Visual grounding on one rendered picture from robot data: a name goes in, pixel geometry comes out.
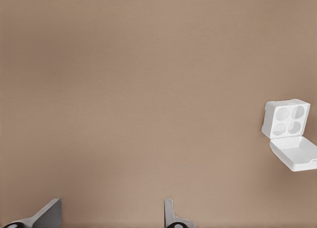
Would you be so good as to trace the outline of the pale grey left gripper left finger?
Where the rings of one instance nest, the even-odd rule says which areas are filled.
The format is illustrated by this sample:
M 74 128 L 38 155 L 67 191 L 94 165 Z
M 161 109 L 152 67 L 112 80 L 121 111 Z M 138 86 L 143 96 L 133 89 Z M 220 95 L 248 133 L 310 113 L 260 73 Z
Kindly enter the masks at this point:
M 60 228 L 61 222 L 62 200 L 54 198 L 32 217 L 13 221 L 3 228 Z

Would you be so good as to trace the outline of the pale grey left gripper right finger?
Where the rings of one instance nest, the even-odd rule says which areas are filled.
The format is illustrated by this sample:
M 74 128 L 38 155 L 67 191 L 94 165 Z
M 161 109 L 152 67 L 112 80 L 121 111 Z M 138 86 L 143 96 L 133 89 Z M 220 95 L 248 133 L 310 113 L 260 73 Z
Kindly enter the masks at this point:
M 164 199 L 164 228 L 196 228 L 196 225 L 187 219 L 175 215 L 173 201 Z

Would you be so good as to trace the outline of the white foam box lid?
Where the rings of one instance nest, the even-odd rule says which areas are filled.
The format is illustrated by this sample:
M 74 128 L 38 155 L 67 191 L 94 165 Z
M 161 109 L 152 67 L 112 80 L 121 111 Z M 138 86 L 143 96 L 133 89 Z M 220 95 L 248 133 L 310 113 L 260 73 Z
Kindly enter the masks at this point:
M 291 170 L 317 170 L 317 145 L 304 136 L 271 139 L 273 153 Z

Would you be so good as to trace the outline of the white foam egg box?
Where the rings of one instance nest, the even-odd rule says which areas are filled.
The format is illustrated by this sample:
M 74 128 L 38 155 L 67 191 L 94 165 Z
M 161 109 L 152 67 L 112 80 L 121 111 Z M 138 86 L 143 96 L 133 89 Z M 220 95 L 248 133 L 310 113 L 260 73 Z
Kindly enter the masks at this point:
M 299 99 L 266 102 L 262 133 L 269 139 L 302 136 L 310 106 Z

